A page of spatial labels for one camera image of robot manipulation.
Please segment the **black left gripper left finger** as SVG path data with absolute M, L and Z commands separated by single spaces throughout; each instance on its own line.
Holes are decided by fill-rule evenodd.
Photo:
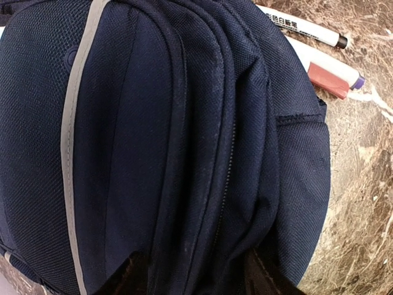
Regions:
M 147 294 L 148 258 L 141 252 L 131 253 L 100 287 L 103 295 Z

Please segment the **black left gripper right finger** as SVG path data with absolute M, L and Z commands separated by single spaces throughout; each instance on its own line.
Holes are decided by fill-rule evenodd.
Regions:
M 305 294 L 255 248 L 249 250 L 244 258 L 244 283 L 246 294 L 251 295 Z

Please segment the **navy blue student backpack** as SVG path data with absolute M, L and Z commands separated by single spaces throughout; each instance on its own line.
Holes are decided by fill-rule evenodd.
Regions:
M 100 294 L 246 294 L 256 249 L 296 287 L 330 195 L 326 104 L 250 1 L 2 1 L 1 255 Z

